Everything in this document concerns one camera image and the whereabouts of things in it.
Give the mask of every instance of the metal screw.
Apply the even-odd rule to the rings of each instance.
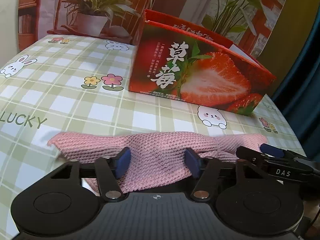
[[[196,197],[196,198],[208,198],[209,197],[209,193],[204,191],[204,190],[199,190],[199,191],[196,191],[195,193],[193,193],[193,195]]]
[[[121,197],[121,193],[116,190],[110,190],[106,193],[107,198],[116,199]]]

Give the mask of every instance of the pink knitted cloth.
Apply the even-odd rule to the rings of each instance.
[[[191,175],[184,164],[184,150],[191,147],[201,157],[212,156],[224,162],[235,162],[236,149],[245,146],[256,151],[266,137],[260,134],[210,137],[193,132],[142,133],[127,136],[95,136],[62,132],[49,140],[68,159],[93,162],[108,155],[115,156],[124,147],[131,151],[131,162],[118,180],[121,190],[131,192],[174,183]],[[98,192],[96,179],[87,179]]]

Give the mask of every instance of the dark blue curtain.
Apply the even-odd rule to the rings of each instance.
[[[306,155],[320,161],[320,8],[303,49],[272,100]]]

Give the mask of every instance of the red strawberry box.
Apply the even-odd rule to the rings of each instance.
[[[232,41],[145,10],[129,91],[250,114],[275,80]]]

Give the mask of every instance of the plant pot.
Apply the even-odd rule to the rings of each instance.
[[[91,36],[99,36],[102,28],[108,20],[109,18],[106,16],[94,16],[78,13],[78,31]]]

